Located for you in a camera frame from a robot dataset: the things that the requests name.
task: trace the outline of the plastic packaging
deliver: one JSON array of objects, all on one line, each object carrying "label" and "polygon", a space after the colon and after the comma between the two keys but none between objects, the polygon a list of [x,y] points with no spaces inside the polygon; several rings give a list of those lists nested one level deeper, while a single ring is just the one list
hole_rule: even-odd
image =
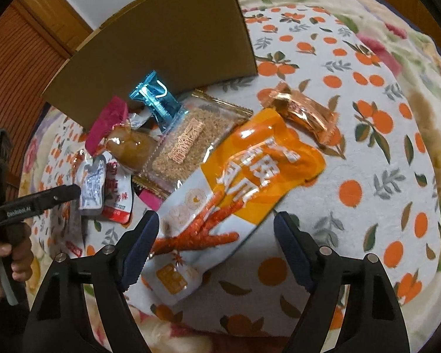
[{"label": "plastic packaging", "polygon": [[325,168],[273,109],[231,134],[158,210],[160,232],[142,277],[167,305],[198,288],[289,190]]},{"label": "plastic packaging", "polygon": [[96,216],[103,211],[106,158],[103,155],[92,158],[85,153],[78,166],[75,183],[82,190],[78,209],[85,216]]},{"label": "plastic packaging", "polygon": [[106,163],[102,214],[109,220],[125,224],[131,216],[132,204],[131,174],[110,156]]},{"label": "plastic packaging", "polygon": [[172,123],[181,108],[181,104],[160,81],[154,70],[136,86],[129,97],[132,100],[143,102],[150,108],[162,132]]},{"label": "plastic packaging", "polygon": [[253,112],[194,91],[148,159],[143,175],[171,193]]},{"label": "plastic packaging", "polygon": [[274,108],[283,118],[306,128],[320,144],[328,144],[336,129],[338,113],[315,102],[298,90],[292,90],[286,82],[280,82],[273,90],[265,107]]},{"label": "plastic packaging", "polygon": [[88,134],[85,148],[91,155],[98,152],[102,139],[104,148],[133,172],[142,170],[156,146],[150,135],[131,129],[127,105],[118,97],[113,97],[102,110]]}]

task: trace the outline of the metal screw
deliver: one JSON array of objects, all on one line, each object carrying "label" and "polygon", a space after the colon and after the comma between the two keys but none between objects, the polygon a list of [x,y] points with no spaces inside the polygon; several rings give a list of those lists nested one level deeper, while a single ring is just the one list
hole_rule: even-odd
[{"label": "metal screw", "polygon": [[379,258],[375,254],[368,254],[367,257],[371,263],[377,263],[379,261]]},{"label": "metal screw", "polygon": [[67,259],[67,255],[65,253],[60,253],[55,257],[55,261],[58,263],[62,263],[65,259]]},{"label": "metal screw", "polygon": [[324,254],[325,256],[329,256],[332,254],[332,249],[327,246],[320,247],[318,250],[321,254]]},{"label": "metal screw", "polygon": [[112,244],[108,244],[102,248],[104,254],[111,254],[114,252],[114,246]]}]

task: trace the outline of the blue candy wrapper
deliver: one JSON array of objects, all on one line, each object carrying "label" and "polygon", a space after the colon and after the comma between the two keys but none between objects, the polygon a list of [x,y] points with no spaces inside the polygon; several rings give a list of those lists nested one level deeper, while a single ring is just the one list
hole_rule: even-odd
[{"label": "blue candy wrapper", "polygon": [[172,123],[181,104],[159,80],[155,70],[145,77],[129,95],[130,99],[144,102],[155,116],[160,130],[164,132]]}]

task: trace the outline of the orange snack bag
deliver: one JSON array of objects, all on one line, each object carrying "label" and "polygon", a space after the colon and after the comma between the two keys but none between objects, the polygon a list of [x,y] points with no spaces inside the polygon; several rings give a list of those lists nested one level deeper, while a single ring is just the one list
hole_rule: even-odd
[{"label": "orange snack bag", "polygon": [[262,110],[162,204],[144,279],[164,304],[185,298],[201,284],[203,272],[232,254],[283,195],[324,168],[318,150],[303,144],[273,109]]}]

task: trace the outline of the cardboard flap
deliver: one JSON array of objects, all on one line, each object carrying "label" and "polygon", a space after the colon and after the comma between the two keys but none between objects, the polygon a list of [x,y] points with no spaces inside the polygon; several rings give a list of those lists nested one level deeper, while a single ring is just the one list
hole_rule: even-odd
[{"label": "cardboard flap", "polygon": [[139,0],[60,70],[43,98],[86,129],[151,71],[173,93],[256,74],[237,0]]}]

